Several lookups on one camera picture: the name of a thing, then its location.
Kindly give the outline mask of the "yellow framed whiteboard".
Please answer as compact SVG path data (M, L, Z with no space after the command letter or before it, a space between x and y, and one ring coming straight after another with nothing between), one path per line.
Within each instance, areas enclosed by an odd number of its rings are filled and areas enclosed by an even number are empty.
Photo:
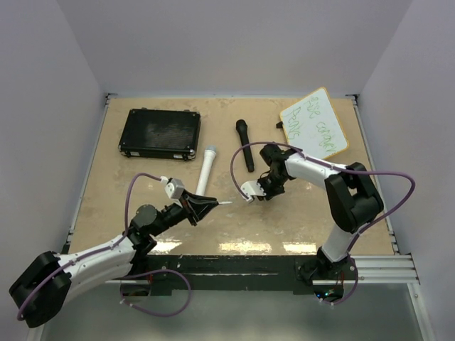
M287 143L310 156L327 159L349 147L325 87L314 90L282 110L279 118Z

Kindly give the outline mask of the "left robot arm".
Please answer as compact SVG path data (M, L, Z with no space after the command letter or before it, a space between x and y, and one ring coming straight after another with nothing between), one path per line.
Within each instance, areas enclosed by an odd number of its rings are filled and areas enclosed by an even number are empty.
M142 205L126 230L104 244L73 254L39 254L9 289L18 308L17 320L36 328L95 286L116 278L141 278L157 236L184 220L197 225L219 204L214 197L185 191L162 210Z

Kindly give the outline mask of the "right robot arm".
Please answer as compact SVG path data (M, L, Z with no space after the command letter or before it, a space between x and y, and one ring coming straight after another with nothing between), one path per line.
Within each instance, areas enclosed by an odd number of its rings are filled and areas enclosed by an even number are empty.
M269 166L267 175L257 181L264 200L283 194L285 182L296 178L326 191L334 226L316 257L301 265L299 275L307 283L316 278L334 278L347 263L360 228L371 223L384 208L375 184L363 174L364 165L353 163L336 170L274 144L265 145L259 154Z

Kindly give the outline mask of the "white microphone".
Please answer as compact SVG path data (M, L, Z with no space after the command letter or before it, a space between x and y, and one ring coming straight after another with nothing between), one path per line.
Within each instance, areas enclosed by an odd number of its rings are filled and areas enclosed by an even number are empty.
M217 155L217 149L215 146L207 146L203 154L203 163L200 170L200 176L196 188L197 195L205 195L205 190L210 177L210 171L213 165L213 161Z

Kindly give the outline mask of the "black microphone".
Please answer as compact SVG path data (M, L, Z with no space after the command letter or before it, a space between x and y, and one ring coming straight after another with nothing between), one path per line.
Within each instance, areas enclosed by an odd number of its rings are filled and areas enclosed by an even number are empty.
M249 173L255 171L255 163L250 148L250 140L248 136L248 126L245 120L239 119L235 124L236 131L240 137L240 143L243 147L243 155L245 159L245 165Z

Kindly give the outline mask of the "black case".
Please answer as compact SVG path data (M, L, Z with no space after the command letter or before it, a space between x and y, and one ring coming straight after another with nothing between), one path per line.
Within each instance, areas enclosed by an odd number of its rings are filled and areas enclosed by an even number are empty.
M196 157L200 126L198 112L131 109L118 149L128 158L191 161Z

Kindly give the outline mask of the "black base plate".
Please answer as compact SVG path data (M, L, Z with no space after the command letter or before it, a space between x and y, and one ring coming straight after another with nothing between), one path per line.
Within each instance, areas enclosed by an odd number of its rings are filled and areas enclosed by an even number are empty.
M146 275L164 270L164 274ZM343 285L358 275L350 261L324 268L317 256L148 255L130 270L131 279L151 285L151 295L169 296L186 290L182 274L194 291L288 291L297 295L340 298Z

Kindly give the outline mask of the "aluminium table frame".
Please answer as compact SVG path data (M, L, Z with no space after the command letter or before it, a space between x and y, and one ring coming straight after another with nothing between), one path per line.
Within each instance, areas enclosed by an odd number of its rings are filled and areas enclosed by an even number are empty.
M313 256L334 226L326 191L300 178L271 200L246 202L240 186L268 166L259 152L282 144L276 128L293 98L114 98L104 120L69 250L73 254L114 239L142 205L164 209L169 199L161 176L182 181L196 194L203 154L213 145L207 197L219 205L196 226L184 220L155 238L148 255ZM201 115L196 157L191 161L128 158L118 149L131 109L188 110ZM246 121L255 171L245 165L235 124ZM45 329L52 340L427 340L416 311L419 281L411 256L392 250L381 222L361 238L348 259L358 278L340 298L288 291L194 291L151 295L151 285L131 276L106 281L66 303Z

